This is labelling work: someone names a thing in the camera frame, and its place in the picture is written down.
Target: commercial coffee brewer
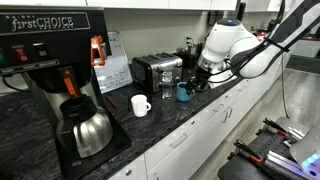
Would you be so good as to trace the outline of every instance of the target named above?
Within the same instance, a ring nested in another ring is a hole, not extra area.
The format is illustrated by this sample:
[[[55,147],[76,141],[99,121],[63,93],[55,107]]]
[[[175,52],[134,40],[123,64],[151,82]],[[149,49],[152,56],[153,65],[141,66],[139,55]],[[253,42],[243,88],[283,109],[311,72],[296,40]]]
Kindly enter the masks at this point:
[[[130,146],[93,70],[110,54],[102,8],[0,7],[0,76],[22,73],[52,126],[66,179]]]

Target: granite countertop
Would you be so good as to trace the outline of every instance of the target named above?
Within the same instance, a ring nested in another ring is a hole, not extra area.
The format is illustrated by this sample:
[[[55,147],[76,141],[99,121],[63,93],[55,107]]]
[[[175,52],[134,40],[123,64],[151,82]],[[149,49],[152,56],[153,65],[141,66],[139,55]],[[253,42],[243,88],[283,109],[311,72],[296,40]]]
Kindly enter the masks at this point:
[[[185,80],[192,75],[193,70],[184,71]],[[240,81],[196,93],[189,102],[176,100],[175,88],[170,99],[162,99],[162,92],[147,94],[134,85],[104,94],[117,105],[115,109],[107,104],[107,108],[132,145],[83,179],[112,176]],[[136,94],[147,95],[152,105],[142,118],[132,112],[130,99]],[[10,179],[62,179],[51,126],[34,98],[28,93],[1,97],[0,112],[0,173]]]

